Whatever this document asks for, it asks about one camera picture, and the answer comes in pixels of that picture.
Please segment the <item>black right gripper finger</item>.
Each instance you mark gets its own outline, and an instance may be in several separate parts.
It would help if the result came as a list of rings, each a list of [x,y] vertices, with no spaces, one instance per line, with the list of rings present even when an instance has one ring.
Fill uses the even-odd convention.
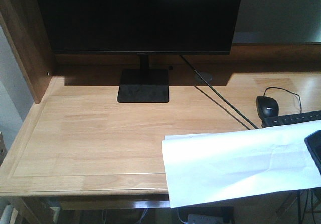
[[[321,133],[320,130],[308,135],[305,139],[305,144],[318,168],[321,171]]]

